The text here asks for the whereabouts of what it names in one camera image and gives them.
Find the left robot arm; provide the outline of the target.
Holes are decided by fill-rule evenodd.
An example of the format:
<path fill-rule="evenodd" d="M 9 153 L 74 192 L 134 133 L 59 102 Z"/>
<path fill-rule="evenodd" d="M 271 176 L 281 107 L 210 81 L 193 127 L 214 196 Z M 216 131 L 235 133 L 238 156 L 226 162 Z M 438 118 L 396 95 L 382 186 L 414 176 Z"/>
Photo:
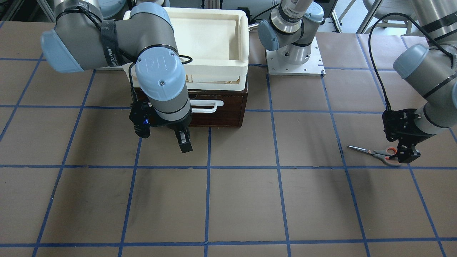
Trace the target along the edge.
<path fill-rule="evenodd" d="M 456 1 L 413 0 L 416 19 L 409 19 L 427 38 L 428 46 L 415 44 L 393 63 L 394 70 L 425 100 L 419 109 L 391 109 L 384 92 L 386 109 L 382 114 L 384 133 L 397 148 L 353 150 L 399 166 L 421 156 L 416 145 L 456 124 Z M 323 21 L 323 9 L 311 0 L 283 0 L 272 7 L 268 20 L 257 24 L 258 37 L 269 52 L 279 52 L 291 65 L 304 64 L 311 43 Z"/>

